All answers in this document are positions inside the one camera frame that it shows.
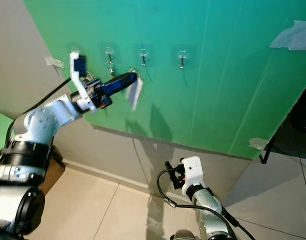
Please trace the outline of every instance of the baseboard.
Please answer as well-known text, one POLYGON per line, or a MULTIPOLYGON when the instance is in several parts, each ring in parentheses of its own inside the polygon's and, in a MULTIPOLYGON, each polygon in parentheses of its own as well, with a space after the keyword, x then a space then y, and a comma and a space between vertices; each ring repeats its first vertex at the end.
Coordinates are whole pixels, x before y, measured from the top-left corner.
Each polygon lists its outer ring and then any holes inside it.
MULTIPOLYGON (((92 176, 95 176, 101 179, 105 179, 105 180, 108 180, 108 181, 111 181, 117 184, 121 184, 123 186, 129 187, 129 188, 132 188, 132 189, 135 189, 135 190, 147 193, 147 194, 152 194, 153 192, 156 192, 150 189, 148 184, 140 183, 138 181, 134 181, 134 180, 131 180, 131 179, 119 176, 119 175, 115 175, 107 171, 99 170, 91 166, 80 164, 80 163, 70 161, 67 159, 63 159, 63 163, 68 168, 71 168, 71 169, 74 169, 74 170, 77 170, 77 171, 80 171, 86 174, 90 174, 92 176)), ((173 192, 167 192, 166 195, 174 199, 179 204, 190 203, 190 201, 187 198, 181 195, 177 195, 173 192)))

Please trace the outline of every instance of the black stand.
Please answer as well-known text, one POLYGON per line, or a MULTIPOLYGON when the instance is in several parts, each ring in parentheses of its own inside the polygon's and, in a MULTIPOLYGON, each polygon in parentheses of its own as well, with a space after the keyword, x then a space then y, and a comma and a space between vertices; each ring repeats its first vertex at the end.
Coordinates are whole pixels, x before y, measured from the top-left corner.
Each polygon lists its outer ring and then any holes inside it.
POLYGON ((272 148, 273 148, 273 145, 274 145, 274 141, 276 139, 276 134, 277 132, 273 135, 272 139, 269 141, 269 143, 267 144, 267 149, 266 149, 266 153, 265 153, 265 156, 263 158, 263 156, 260 154, 259 155, 259 159, 261 160, 261 163, 262 164, 266 164, 267 163, 267 160, 268 160, 268 157, 269 157, 269 154, 271 153, 272 151, 272 148))

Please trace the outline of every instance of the metal rod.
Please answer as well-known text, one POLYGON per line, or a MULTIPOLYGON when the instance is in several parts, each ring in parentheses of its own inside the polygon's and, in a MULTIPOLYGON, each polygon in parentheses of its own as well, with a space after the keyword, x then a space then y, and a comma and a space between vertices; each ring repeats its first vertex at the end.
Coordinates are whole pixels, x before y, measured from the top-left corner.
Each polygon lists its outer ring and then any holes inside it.
POLYGON ((179 68, 180 69, 184 68, 184 57, 181 57, 181 66, 179 68))
POLYGON ((273 148, 273 145, 274 145, 274 142, 275 142, 275 139, 276 139, 276 134, 277 134, 277 132, 273 135, 272 139, 267 144, 267 149, 266 149, 266 153, 265 153, 264 158, 260 155, 260 160, 261 160, 262 164, 266 164, 267 163, 269 154, 272 151, 272 148, 273 148))
POLYGON ((114 69, 113 69, 112 67, 109 68, 109 71, 110 71, 110 73, 111 73, 112 76, 115 75, 114 69))
POLYGON ((145 56, 144 56, 144 55, 142 55, 142 58, 143 58, 143 63, 142 63, 142 65, 145 67, 145 66, 146 66, 145 56))
POLYGON ((107 61, 109 64, 111 64, 112 63, 112 57, 111 57, 111 54, 110 53, 108 53, 107 54, 108 55, 108 59, 109 59, 109 61, 107 61))

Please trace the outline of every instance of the green wall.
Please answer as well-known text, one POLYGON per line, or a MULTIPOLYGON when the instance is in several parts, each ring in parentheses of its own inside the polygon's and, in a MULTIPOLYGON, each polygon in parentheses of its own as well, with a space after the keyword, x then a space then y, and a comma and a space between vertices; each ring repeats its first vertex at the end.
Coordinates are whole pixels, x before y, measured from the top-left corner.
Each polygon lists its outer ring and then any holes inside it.
POLYGON ((65 77, 78 48, 91 73, 109 80, 107 46, 117 74, 141 76, 137 110, 118 93, 87 115, 95 125, 255 158, 249 139, 269 139, 306 87, 306 51, 269 48, 294 20, 306 21, 306 0, 24 2, 52 56, 66 63, 65 77), (183 70, 179 50, 189 54, 183 70))

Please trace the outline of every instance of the black cable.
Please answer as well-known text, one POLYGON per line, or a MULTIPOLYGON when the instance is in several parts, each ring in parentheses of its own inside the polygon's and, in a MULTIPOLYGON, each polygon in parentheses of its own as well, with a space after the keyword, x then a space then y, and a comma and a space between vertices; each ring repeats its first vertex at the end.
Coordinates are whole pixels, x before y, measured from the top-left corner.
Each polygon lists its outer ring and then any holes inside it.
POLYGON ((247 231, 242 225, 239 224, 238 227, 239 227, 241 230, 243 230, 243 232, 246 233, 247 236, 249 236, 251 240, 256 240, 256 239, 251 235, 251 233, 250 233, 249 231, 247 231))
POLYGON ((176 202, 174 202, 173 200, 171 200, 169 197, 167 197, 159 184, 159 178, 161 177, 162 174, 167 173, 167 172, 176 172, 176 168, 174 169, 165 169, 163 171, 161 171, 158 176, 157 176, 157 188, 159 193, 161 194, 161 196, 163 197, 164 201, 167 202, 168 204, 170 204, 172 207, 174 208, 186 208, 186 209, 200 209, 200 210, 206 210, 211 212, 212 214, 216 215, 217 217, 219 217, 227 226, 228 231, 230 232, 230 234, 232 235, 234 240, 237 240, 237 237, 232 229, 232 227, 229 225, 229 223, 227 222, 227 220, 218 212, 216 212, 215 210, 212 210, 211 208, 205 207, 205 206, 199 206, 199 205, 181 205, 181 204, 177 204, 176 202))
MULTIPOLYGON (((32 109, 38 107, 39 105, 41 105, 43 102, 45 102, 47 99, 49 99, 50 96, 52 96, 54 93, 56 93, 58 90, 60 90, 64 85, 66 85, 69 81, 71 80, 71 78, 69 77, 68 79, 66 79, 64 82, 62 82, 60 85, 58 85, 55 89, 53 89, 52 91, 50 91, 45 97, 43 97, 38 103, 36 103, 34 106, 30 107, 28 110, 22 112, 20 114, 20 116, 22 114, 25 114, 29 111, 31 111, 32 109)), ((11 133, 12 133, 12 129, 13 129, 13 124, 14 124, 15 120, 8 126, 7 132, 6 132, 6 136, 5 136, 5 143, 4 143, 4 148, 8 147, 9 143, 10 143, 10 137, 11 137, 11 133)))

